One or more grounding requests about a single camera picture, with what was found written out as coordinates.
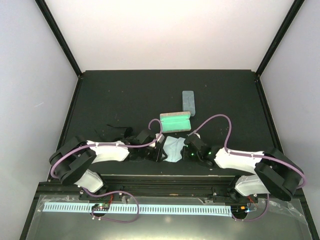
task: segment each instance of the gray wall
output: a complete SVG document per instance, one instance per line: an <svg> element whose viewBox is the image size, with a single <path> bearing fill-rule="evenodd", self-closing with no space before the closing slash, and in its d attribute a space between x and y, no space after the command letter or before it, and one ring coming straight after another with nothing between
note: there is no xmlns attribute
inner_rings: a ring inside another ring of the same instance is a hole
<svg viewBox="0 0 320 240"><path fill-rule="evenodd" d="M320 1L305 1L261 76L283 149L305 172L320 231Z"/></svg>
<svg viewBox="0 0 320 240"><path fill-rule="evenodd" d="M0 1L0 239L19 239L77 77L34 0Z"/></svg>

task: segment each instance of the gray eraser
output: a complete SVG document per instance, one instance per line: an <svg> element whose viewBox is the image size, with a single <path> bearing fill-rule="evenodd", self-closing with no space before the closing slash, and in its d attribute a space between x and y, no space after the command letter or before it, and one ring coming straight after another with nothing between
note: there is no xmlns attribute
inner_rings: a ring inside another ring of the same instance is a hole
<svg viewBox="0 0 320 240"><path fill-rule="evenodd" d="M183 111L189 111L192 117L196 115L194 91L182 91L182 107Z"/></svg>

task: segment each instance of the light blue cloth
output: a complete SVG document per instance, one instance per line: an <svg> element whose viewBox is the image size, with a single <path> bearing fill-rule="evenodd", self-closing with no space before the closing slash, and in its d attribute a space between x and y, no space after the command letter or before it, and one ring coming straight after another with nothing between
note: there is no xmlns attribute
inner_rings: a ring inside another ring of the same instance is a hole
<svg viewBox="0 0 320 240"><path fill-rule="evenodd" d="M185 145L184 144L185 140L186 139L183 137L175 138L172 136L167 136L163 145L163 150L168 155L168 157L163 161L176 163L180 159L182 159L180 152Z"/></svg>

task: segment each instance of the led light strip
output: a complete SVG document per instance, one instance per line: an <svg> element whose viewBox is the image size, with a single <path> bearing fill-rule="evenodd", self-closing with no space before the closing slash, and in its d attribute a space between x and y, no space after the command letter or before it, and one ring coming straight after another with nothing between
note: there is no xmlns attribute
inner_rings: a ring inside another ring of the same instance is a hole
<svg viewBox="0 0 320 240"><path fill-rule="evenodd" d="M59 213L91 213L92 206L98 203L78 203L78 202L46 202L43 212ZM97 210L94 213L106 214L136 214L135 204L112 203L108 211ZM204 206L204 205L160 205L160 204L140 204L139 214L157 215L206 215L231 217L230 206Z"/></svg>

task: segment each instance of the white wall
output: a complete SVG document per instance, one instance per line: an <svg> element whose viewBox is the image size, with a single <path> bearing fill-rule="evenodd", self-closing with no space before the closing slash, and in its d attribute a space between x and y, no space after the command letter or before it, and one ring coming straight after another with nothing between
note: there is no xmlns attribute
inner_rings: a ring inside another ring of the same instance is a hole
<svg viewBox="0 0 320 240"><path fill-rule="evenodd" d="M305 172L304 188L320 232L320 1L305 1L262 84L285 153Z"/></svg>
<svg viewBox="0 0 320 240"><path fill-rule="evenodd" d="M256 71L293 0L46 0L82 71Z"/></svg>
<svg viewBox="0 0 320 240"><path fill-rule="evenodd" d="M19 239L77 77L34 0L0 7L0 239Z"/></svg>

